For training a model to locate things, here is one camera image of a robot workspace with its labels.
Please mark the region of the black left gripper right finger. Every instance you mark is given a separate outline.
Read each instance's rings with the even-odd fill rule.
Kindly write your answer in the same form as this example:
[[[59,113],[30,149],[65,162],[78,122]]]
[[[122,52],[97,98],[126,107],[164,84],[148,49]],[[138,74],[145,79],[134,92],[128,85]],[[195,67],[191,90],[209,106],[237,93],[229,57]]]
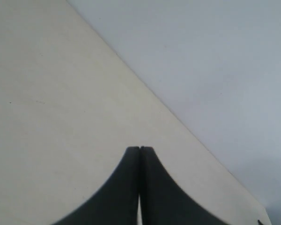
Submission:
[[[140,209],[144,225],[225,225],[172,179],[152,147],[140,148]]]

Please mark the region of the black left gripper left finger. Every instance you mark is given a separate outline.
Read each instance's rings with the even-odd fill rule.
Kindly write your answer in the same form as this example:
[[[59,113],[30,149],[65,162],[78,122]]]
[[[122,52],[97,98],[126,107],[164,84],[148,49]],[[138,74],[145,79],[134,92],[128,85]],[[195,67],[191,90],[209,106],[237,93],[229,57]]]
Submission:
[[[56,225],[136,225],[140,148],[128,147],[108,180]]]

